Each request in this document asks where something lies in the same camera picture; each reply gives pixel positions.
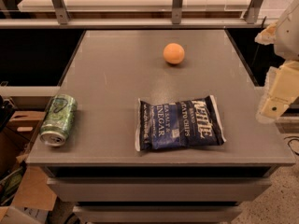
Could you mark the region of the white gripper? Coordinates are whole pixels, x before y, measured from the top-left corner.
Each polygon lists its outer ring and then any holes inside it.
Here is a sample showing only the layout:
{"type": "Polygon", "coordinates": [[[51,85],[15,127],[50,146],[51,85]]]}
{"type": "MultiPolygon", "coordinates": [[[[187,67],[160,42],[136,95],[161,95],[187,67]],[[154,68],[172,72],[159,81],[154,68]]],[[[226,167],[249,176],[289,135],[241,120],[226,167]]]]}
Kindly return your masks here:
{"type": "MultiPolygon", "coordinates": [[[[299,0],[293,0],[273,22],[258,33],[258,44],[274,44],[277,56],[285,60],[299,60],[299,0]]],[[[266,74],[263,96],[256,119],[261,123],[278,120],[299,97],[299,62],[286,61],[279,68],[271,66],[266,74]]]]}

